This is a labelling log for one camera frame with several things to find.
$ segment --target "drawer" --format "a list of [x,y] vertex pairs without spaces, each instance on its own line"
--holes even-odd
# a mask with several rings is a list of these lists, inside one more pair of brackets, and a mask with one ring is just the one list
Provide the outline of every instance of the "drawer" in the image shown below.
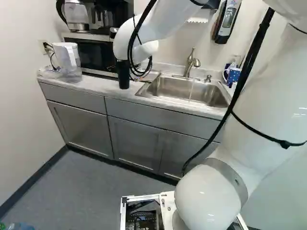
[[106,114],[106,105],[103,96],[45,83],[40,83],[40,87],[47,100]]
[[[174,112],[147,105],[106,97],[106,110],[110,116],[163,128],[203,139],[209,139],[220,121],[205,117]],[[222,130],[215,138],[221,142]]]

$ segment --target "faucet handle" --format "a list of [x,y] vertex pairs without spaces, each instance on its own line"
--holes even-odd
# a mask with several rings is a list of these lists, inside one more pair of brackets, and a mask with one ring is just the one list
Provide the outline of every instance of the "faucet handle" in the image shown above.
[[211,83],[212,75],[208,74],[207,78],[204,80],[205,83]]
[[189,55],[188,58],[187,58],[187,61],[188,61],[188,62],[189,62],[189,61],[191,62],[191,61],[193,60],[193,58],[194,58],[194,57],[193,57],[194,50],[195,50],[195,47],[192,48],[192,51],[191,51],[190,55]]

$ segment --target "electronics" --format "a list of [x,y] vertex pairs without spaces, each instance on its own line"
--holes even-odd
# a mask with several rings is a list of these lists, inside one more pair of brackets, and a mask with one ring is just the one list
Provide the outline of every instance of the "electronics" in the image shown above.
[[62,40],[78,44],[82,72],[118,77],[113,39],[109,35],[62,33]]
[[133,16],[133,1],[57,0],[57,11],[71,32],[109,35]]
[[212,39],[217,44],[226,44],[236,23],[242,0],[222,2]]

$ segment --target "sink basin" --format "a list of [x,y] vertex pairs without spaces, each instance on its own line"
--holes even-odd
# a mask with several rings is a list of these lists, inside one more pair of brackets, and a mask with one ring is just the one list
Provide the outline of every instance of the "sink basin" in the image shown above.
[[215,80],[205,83],[203,80],[161,75],[151,84],[145,84],[136,95],[163,100],[197,102],[215,108],[228,107],[225,89],[219,81]]

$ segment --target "cabinet door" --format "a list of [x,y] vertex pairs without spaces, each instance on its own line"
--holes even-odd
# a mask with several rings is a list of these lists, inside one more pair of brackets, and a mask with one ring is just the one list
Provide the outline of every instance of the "cabinet door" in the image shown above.
[[158,173],[163,130],[108,117],[116,160]]
[[[163,155],[159,173],[172,178],[181,178],[181,169],[184,163],[193,156],[207,142],[171,131],[166,131],[163,138]],[[195,158],[187,167],[186,173],[196,165],[202,163],[218,146],[213,142],[203,154]]]
[[114,158],[107,116],[55,102],[47,103],[67,144]]

